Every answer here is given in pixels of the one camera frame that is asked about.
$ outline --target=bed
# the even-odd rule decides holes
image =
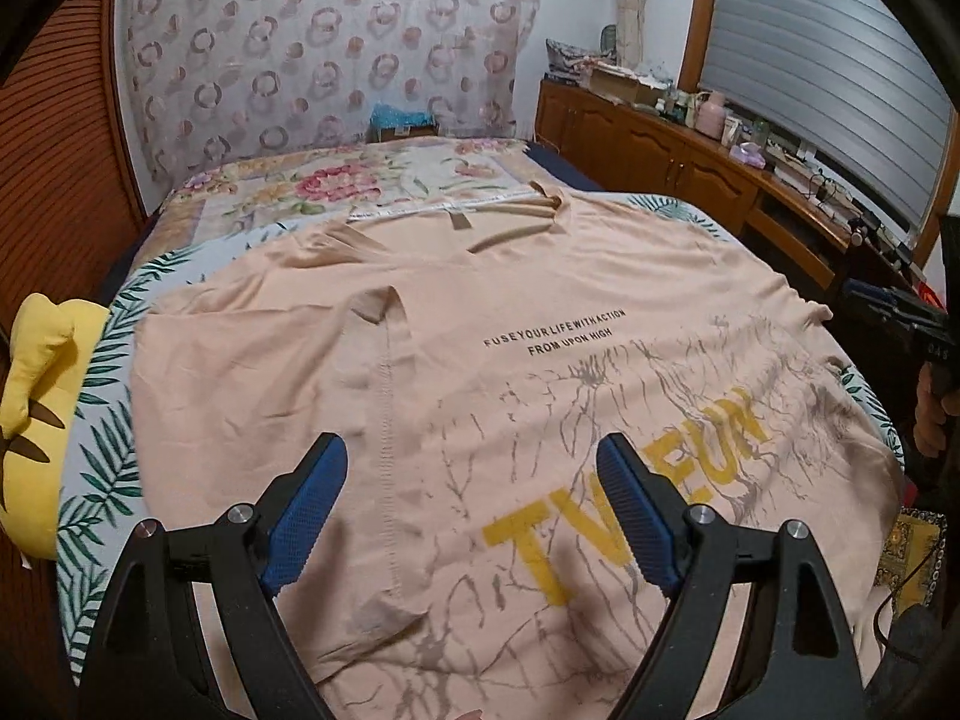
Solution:
[[[110,572],[128,533],[147,517],[131,429],[133,333],[152,300],[205,280],[246,251],[346,213],[379,214],[439,200],[470,202],[530,181],[599,188],[560,157],[519,141],[423,138],[256,159],[194,176],[162,206],[155,229],[112,300],[76,410],[56,534],[61,630],[75,680]],[[605,194],[713,237],[736,239],[696,208],[664,196]],[[898,435],[854,367],[841,383],[902,466]]]

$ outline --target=box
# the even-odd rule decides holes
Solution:
[[[371,143],[387,143],[388,141],[400,141],[404,138],[419,138],[424,135],[436,135],[437,126],[435,124],[426,124],[423,127],[382,127],[376,129],[371,127]]]
[[[656,101],[665,94],[665,89],[654,89],[637,79],[610,73],[602,67],[594,67],[587,81],[587,89],[600,97],[622,100],[630,105],[640,104],[656,107]]]

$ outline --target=t-shirt seam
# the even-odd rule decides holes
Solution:
[[[379,365],[380,441],[378,475],[380,477],[380,504],[383,512],[382,536],[390,565],[391,594],[402,597],[400,567],[397,564],[397,530],[395,529],[394,485],[394,371],[390,344],[390,320],[383,319],[384,350]]]

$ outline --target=pink t-shirt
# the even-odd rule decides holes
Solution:
[[[172,527],[344,435],[344,494],[278,599],[340,717],[606,717],[664,612],[596,480],[614,431],[731,522],[808,522],[851,621],[870,591],[899,469],[837,382],[829,311],[692,225],[547,194],[312,227],[138,330],[144,493]]]

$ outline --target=patterned cloth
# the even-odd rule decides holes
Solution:
[[[894,618],[912,605],[930,605],[943,567],[946,539],[947,517],[942,514],[904,509],[896,518],[880,555],[875,582],[894,592]],[[904,581],[914,570],[913,578]]]
[[[693,206],[670,197],[610,194],[607,198],[700,225],[717,238],[736,240]],[[113,300],[80,391],[61,480],[59,607],[64,643],[77,682],[110,572],[131,529],[148,515],[137,471],[128,389],[136,324],[160,295],[203,281],[245,251],[317,220],[315,215],[290,218],[167,252],[137,269]],[[851,367],[843,371],[841,384],[870,415],[902,466],[899,437],[863,377]]]
[[[524,141],[409,138],[248,159],[198,173],[165,201],[137,268],[157,255],[294,215],[470,199],[554,180]]]

